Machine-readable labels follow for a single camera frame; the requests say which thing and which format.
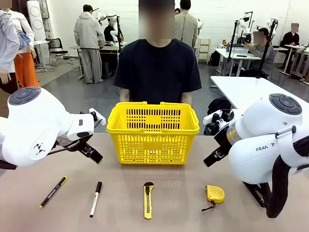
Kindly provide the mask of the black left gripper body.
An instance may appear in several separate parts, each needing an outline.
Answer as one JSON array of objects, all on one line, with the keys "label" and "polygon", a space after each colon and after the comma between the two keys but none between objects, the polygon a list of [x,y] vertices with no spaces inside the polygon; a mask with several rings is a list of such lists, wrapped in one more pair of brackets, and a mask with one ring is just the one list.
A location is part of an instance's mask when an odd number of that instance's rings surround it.
[{"label": "black left gripper body", "polygon": [[79,151],[84,150],[87,147],[90,147],[87,143],[87,141],[92,137],[93,135],[84,136],[82,138],[78,138],[75,141],[71,141],[68,138],[65,138],[64,136],[58,137],[52,147],[52,149],[55,149],[57,146],[63,147],[64,149],[67,149],[68,151]]}]

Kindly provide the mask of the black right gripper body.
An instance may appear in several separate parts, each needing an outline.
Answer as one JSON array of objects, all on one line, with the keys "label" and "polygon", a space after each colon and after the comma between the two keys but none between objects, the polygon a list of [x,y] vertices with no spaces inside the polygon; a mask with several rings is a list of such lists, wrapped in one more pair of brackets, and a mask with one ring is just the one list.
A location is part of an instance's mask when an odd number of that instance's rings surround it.
[{"label": "black right gripper body", "polygon": [[221,129],[214,136],[214,139],[219,145],[219,147],[215,150],[216,153],[219,153],[220,155],[227,155],[230,148],[232,147],[231,143],[227,138],[227,129]]}]

